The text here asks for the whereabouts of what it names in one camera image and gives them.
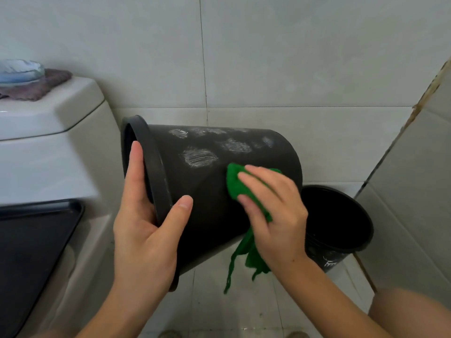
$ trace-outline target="green cloth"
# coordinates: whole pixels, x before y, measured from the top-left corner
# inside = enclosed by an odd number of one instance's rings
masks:
[[[273,171],[282,173],[278,169],[271,169]],[[245,172],[250,174],[247,170],[245,170],[244,166],[239,164],[229,164],[227,166],[227,175],[226,175],[226,183],[227,190],[232,199],[236,200],[239,195],[247,195],[250,199],[252,199],[255,204],[258,205],[260,210],[262,210],[263,215],[266,218],[266,221],[269,223],[272,221],[270,213],[263,207],[262,203],[254,196],[249,188],[247,188],[239,179],[238,173]],[[232,282],[232,273],[235,267],[235,259],[238,255],[246,255],[245,266],[248,268],[255,268],[255,273],[252,275],[252,281],[255,280],[255,277],[260,273],[267,274],[271,270],[266,265],[265,261],[263,261],[262,257],[257,251],[257,247],[255,246],[254,235],[252,231],[252,227],[246,232],[245,237],[241,240],[240,244],[236,248],[235,252],[232,254],[229,265],[229,274],[227,276],[227,282],[224,289],[224,294],[227,294],[227,291],[230,288],[230,284]]]

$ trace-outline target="brown cloth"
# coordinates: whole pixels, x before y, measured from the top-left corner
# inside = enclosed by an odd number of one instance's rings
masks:
[[[46,75],[35,83],[18,86],[0,86],[0,99],[9,97],[20,101],[38,101],[54,87],[72,78],[66,70],[46,69]]]

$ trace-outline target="white tile floor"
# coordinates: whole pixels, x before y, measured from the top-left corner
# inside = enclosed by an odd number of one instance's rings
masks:
[[[140,338],[156,338],[164,330],[177,330],[189,338],[283,338],[303,330],[311,338],[321,335],[270,273],[251,281],[252,270],[239,256],[232,286],[223,294],[229,259],[235,245],[184,274],[143,329]],[[334,283],[362,310],[374,295],[351,255],[328,273]]]

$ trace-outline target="black bucket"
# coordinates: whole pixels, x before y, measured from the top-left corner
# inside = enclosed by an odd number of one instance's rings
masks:
[[[302,188],[298,156],[279,133],[268,129],[148,125],[140,116],[122,121],[124,172],[132,142],[143,147],[146,189],[155,205],[157,226],[183,195],[194,199],[193,211],[180,238],[179,275],[237,241],[249,229],[242,206],[226,187],[229,163],[280,169]]]
[[[364,250],[373,238],[373,222],[345,193],[309,185],[302,188],[301,198],[308,211],[305,251],[325,272]]]

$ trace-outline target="hand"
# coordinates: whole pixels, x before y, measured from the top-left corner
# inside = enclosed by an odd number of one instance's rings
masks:
[[[249,216],[258,252],[282,282],[281,278],[308,261],[305,254],[307,210],[291,179],[263,167],[247,165],[245,168],[252,175],[240,172],[238,178],[269,211],[273,221],[266,223],[262,211],[249,197],[239,195],[238,201]]]
[[[193,199],[181,197],[161,227],[144,184],[141,145],[132,144],[121,208],[114,223],[115,280],[111,296],[144,323],[155,311],[172,283],[177,245],[191,214]]]

